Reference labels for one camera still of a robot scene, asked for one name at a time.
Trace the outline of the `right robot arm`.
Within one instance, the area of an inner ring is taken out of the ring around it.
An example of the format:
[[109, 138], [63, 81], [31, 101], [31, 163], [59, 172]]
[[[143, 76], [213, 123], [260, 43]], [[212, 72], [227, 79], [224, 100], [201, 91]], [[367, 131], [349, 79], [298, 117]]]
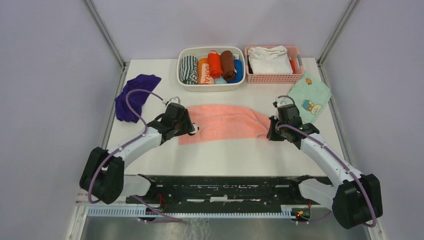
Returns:
[[267, 139], [294, 144], [331, 182], [324, 184], [309, 175], [297, 177], [288, 191], [289, 199], [295, 204], [308, 199], [326, 207], [345, 229], [375, 227], [383, 215], [379, 179], [374, 174], [363, 174], [339, 157], [312, 123], [303, 123], [295, 104], [275, 101], [273, 105], [276, 113], [270, 117]]

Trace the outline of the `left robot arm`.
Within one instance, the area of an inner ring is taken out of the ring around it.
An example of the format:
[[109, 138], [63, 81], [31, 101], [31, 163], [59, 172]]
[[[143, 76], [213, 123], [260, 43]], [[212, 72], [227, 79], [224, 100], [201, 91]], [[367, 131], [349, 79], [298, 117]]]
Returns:
[[192, 136], [198, 130], [187, 108], [179, 103], [169, 103], [164, 113], [146, 125], [146, 132], [110, 150], [94, 148], [89, 154], [79, 186], [96, 198], [91, 203], [111, 204], [119, 197], [136, 195], [144, 203], [150, 204], [157, 198], [157, 189], [140, 174], [125, 175], [125, 169], [143, 154], [172, 138]]

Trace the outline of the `pink towel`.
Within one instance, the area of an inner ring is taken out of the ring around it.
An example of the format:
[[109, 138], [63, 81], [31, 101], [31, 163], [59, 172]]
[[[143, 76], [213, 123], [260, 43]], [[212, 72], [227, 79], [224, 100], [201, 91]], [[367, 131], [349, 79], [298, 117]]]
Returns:
[[265, 138], [271, 124], [267, 115], [243, 106], [204, 104], [190, 106], [188, 112], [191, 121], [199, 129], [194, 135], [179, 136], [178, 143], [181, 146], [220, 140]]

